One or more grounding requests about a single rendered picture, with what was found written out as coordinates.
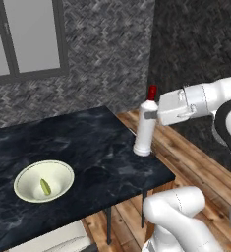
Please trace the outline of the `pale cream bowl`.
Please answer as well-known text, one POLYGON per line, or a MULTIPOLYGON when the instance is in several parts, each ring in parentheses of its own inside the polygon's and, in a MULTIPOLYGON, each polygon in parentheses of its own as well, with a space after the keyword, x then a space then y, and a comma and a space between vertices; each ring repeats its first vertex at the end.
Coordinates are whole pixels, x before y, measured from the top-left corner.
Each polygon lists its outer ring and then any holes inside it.
POLYGON ((14 191, 22 200, 30 203, 46 203, 64 195, 73 185, 74 170, 59 160, 43 160, 24 168, 15 178, 14 191), (46 196, 40 186, 44 179, 51 194, 46 196))

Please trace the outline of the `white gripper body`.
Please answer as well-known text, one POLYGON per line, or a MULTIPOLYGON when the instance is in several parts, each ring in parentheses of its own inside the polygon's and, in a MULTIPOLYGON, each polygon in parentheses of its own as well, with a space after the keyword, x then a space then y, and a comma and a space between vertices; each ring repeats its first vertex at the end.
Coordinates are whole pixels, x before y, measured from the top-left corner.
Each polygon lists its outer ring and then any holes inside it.
POLYGON ((162 125, 168 126, 186 121, 190 118, 188 112, 188 105, 183 89, 160 96, 157 116, 162 125))

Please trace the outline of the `green lemon wedge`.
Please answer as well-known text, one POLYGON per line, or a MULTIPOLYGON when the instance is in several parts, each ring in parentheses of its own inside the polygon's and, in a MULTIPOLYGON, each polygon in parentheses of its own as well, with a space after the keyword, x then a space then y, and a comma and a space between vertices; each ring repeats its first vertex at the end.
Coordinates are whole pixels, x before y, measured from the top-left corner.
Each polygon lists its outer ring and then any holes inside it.
POLYGON ((41 179, 41 180, 40 180, 40 186, 41 186, 41 188, 42 188, 43 193, 44 193, 46 196, 48 196, 48 195, 51 194, 51 189, 50 189, 48 183, 47 183, 44 179, 41 179))

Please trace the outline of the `white bottle with red cap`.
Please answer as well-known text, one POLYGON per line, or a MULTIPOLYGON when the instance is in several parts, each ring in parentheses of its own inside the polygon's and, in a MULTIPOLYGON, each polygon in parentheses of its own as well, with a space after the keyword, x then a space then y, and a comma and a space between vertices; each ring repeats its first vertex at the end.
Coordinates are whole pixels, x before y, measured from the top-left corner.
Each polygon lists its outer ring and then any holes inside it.
POLYGON ((158 110, 158 106, 155 102, 156 91, 157 86, 150 85, 148 88, 147 99, 140 105, 139 125, 133 146, 134 153, 140 157, 147 157, 151 152, 151 143, 156 119, 144 119, 144 113, 147 111, 158 110))

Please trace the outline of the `grey framed window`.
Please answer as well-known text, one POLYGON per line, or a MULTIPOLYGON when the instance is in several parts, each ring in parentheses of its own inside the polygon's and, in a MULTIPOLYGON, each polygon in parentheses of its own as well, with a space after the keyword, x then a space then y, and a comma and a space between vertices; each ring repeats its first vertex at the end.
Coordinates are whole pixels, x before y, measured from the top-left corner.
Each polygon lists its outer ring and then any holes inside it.
POLYGON ((0 0, 0 84, 68 73, 62 0, 0 0))

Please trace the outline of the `white stool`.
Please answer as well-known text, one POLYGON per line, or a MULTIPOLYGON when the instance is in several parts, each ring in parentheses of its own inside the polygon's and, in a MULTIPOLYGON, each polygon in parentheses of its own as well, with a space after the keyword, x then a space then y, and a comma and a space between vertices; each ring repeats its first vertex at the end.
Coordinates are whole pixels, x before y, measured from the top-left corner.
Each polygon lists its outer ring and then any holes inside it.
POLYGON ((98 252, 98 248, 77 220, 5 252, 98 252))

